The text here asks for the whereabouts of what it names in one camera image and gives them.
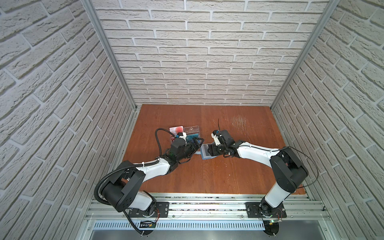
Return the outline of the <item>blue leather card holder wallet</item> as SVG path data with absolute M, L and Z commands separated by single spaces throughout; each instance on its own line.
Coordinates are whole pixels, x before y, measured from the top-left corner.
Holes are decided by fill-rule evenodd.
M 216 156 L 212 156 L 209 152 L 209 144 L 203 144 L 198 151 L 195 152 L 196 155 L 200 155 L 202 160 L 210 160 L 216 158 Z

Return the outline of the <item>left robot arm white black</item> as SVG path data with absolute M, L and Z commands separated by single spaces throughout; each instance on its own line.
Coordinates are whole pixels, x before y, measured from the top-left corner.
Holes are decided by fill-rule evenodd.
M 154 161 L 133 164 L 122 162 L 118 168 L 99 180 L 94 197 L 102 204 L 110 205 L 117 212 L 138 209 L 151 216 L 155 211 L 157 200 L 140 191 L 142 184 L 158 176 L 165 176 L 174 171 L 182 162 L 189 160 L 203 145 L 204 139 L 193 138 L 190 141 L 179 137 L 171 143 L 171 148 Z

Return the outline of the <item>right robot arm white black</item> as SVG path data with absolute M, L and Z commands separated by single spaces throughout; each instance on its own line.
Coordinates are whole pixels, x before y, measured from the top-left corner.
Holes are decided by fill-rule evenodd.
M 208 147 L 208 153 L 211 156 L 222 155 L 248 159 L 272 169 L 276 182 L 260 203 L 260 207 L 264 209 L 278 208 L 308 176 L 304 163 L 290 147 L 271 149 L 244 141 L 235 141 L 226 130 L 215 130 L 211 136 L 214 139 L 214 143 Z

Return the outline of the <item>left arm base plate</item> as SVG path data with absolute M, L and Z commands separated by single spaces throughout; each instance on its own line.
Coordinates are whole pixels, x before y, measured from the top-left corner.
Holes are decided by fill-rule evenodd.
M 132 209 L 129 211 L 131 218 L 167 218 L 169 214 L 169 202 L 156 202 L 149 210 L 142 211 L 139 209 Z

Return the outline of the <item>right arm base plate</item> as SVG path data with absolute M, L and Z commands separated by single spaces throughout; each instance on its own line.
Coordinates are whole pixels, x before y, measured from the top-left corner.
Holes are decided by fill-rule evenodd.
M 280 203 L 276 208 L 272 208 L 268 204 L 260 202 L 245 203 L 248 218 L 279 218 L 287 217 L 283 203 Z

